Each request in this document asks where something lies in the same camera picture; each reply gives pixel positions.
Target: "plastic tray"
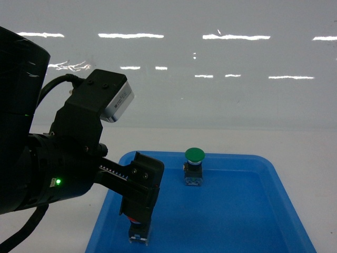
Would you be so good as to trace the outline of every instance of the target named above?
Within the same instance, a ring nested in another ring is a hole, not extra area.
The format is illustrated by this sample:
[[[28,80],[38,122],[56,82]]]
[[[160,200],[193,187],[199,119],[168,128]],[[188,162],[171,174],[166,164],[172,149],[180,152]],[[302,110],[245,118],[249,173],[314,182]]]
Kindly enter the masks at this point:
[[[109,191],[86,253],[316,252],[273,165],[255,155],[206,154],[202,186],[184,183],[184,153],[141,151],[164,162],[148,246],[129,243]],[[135,152],[121,158],[129,164]]]

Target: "glossy surface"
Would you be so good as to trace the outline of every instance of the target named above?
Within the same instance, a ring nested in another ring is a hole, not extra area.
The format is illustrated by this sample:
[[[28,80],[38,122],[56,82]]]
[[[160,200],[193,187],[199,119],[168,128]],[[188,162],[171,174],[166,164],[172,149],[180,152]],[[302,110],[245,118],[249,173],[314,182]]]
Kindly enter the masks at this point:
[[[126,74],[118,126],[336,129],[337,4],[329,1],[2,1],[0,25],[51,54],[46,81]],[[36,111],[50,124],[68,97]]]

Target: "black cable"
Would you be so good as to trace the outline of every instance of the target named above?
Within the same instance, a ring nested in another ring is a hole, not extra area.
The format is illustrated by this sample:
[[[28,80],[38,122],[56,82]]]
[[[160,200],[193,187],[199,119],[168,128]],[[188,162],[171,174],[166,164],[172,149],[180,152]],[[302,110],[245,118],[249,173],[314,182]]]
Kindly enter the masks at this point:
[[[73,87],[77,88],[80,86],[80,84],[84,81],[85,79],[79,78],[76,75],[73,74],[65,74],[62,76],[59,76],[53,80],[51,80],[49,83],[47,83],[40,92],[40,97],[38,99],[37,106],[41,103],[41,101],[45,98],[45,96],[56,86],[58,86],[60,83],[63,82],[72,82]]]
[[[0,253],[8,253],[23,242],[40,223],[48,207],[48,204],[37,207],[22,229],[0,244]]]
[[[60,83],[72,82],[73,87],[77,88],[83,83],[84,80],[85,79],[79,78],[78,76],[72,74],[65,74],[51,80],[41,89],[37,105],[39,105],[41,101],[47,96],[47,94]],[[48,204],[37,207],[26,224],[17,233],[0,244],[0,253],[8,253],[21,242],[23,242],[35,230],[45,215],[48,207]]]

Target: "green push button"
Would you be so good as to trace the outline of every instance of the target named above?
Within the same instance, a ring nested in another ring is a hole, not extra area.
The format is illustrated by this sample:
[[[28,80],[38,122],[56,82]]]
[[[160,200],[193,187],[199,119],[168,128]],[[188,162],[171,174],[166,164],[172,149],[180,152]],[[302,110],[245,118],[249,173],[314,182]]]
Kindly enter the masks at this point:
[[[186,150],[185,157],[191,162],[201,162],[205,158],[205,152],[199,148],[190,148]]]

